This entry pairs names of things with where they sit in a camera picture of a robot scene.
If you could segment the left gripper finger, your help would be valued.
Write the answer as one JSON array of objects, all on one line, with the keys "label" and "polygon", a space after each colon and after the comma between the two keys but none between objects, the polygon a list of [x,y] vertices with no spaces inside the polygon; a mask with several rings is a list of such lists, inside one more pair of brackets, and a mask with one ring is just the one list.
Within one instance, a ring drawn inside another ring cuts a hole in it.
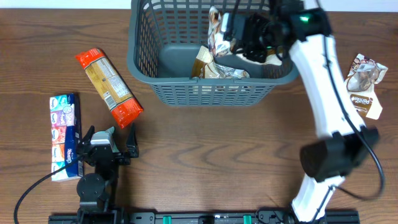
[{"label": "left gripper finger", "polygon": [[95,127],[90,126],[88,129],[87,133],[83,136],[83,138],[79,142],[79,146],[89,146],[91,143],[91,138],[93,137],[95,133]]},{"label": "left gripper finger", "polygon": [[131,158],[138,158],[139,157],[139,147],[136,138],[136,126],[134,123],[131,124],[129,136],[127,137],[126,141],[127,151]]}]

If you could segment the teal snack pack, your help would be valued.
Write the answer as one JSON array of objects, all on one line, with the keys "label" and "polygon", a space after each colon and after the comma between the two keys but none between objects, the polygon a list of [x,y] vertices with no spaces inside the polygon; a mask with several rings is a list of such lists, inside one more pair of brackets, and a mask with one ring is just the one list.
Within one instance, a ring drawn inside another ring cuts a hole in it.
[{"label": "teal snack pack", "polygon": [[114,128],[114,126],[112,126],[107,130],[96,132],[93,136],[96,138],[108,138],[109,136],[112,137],[114,130],[115,130],[115,128]]}]

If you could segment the Kleenex tissue multipack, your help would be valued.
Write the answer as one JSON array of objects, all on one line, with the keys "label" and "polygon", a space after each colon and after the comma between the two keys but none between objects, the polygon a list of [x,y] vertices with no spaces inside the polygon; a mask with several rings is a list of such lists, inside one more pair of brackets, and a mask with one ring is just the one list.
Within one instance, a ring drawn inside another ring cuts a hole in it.
[{"label": "Kleenex tissue multipack", "polygon": [[76,93],[52,96],[49,100],[52,134],[51,180],[63,182],[83,177],[83,163],[78,161],[81,137],[80,99]]}]

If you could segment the beige Pantree snack pouch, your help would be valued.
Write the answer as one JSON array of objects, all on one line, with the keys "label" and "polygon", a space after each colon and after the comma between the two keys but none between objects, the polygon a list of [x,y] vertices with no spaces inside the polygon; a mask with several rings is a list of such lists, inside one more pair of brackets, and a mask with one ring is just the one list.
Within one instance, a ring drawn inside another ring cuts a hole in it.
[{"label": "beige Pantree snack pouch", "polygon": [[234,40],[223,40],[223,35],[220,32],[222,17],[223,13],[221,11],[214,6],[210,7],[208,13],[208,49],[214,57],[231,55],[235,44]]}]

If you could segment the orange biscuit roll package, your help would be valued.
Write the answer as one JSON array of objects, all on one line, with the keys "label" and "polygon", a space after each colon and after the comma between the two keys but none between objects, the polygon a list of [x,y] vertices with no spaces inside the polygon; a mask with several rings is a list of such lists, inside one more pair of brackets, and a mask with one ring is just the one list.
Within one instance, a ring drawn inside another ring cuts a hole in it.
[{"label": "orange biscuit roll package", "polygon": [[120,128],[131,124],[143,111],[106,54],[98,48],[75,55]]}]

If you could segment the beige cookie snack pouch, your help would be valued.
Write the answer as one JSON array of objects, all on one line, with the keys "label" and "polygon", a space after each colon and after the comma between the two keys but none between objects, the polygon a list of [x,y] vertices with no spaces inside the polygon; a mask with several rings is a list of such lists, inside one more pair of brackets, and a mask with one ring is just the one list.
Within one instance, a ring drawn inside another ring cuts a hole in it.
[{"label": "beige cookie snack pouch", "polygon": [[386,66],[362,54],[357,54],[353,60],[345,85],[349,99],[362,117],[379,119],[382,106],[374,88],[387,71]]}]

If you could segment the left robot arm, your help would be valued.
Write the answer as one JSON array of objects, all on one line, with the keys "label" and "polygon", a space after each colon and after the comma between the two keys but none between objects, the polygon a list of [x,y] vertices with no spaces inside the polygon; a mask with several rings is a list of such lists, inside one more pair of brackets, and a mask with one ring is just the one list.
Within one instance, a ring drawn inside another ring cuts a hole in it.
[{"label": "left robot arm", "polygon": [[80,197],[80,207],[76,222],[85,223],[129,223],[129,215],[124,208],[115,204],[119,168],[131,164],[131,159],[139,157],[136,139],[136,126],[131,124],[125,151],[120,151],[113,139],[114,128],[95,131],[91,126],[78,144],[80,161],[95,168],[85,174],[76,187]]}]

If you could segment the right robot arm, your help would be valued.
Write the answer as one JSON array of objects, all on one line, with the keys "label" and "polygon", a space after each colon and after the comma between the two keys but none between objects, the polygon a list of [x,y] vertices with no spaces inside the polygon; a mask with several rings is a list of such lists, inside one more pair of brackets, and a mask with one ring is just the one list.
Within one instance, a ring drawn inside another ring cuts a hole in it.
[{"label": "right robot arm", "polygon": [[223,38],[234,43],[234,54],[252,62],[263,62],[269,49],[283,49],[279,58],[291,59],[297,68],[318,141],[300,150],[305,175],[282,223],[327,223],[332,195],[367,156],[374,156],[379,133],[365,125],[349,100],[326,12],[306,9],[302,1],[271,1],[269,9],[269,18],[226,13]]}]

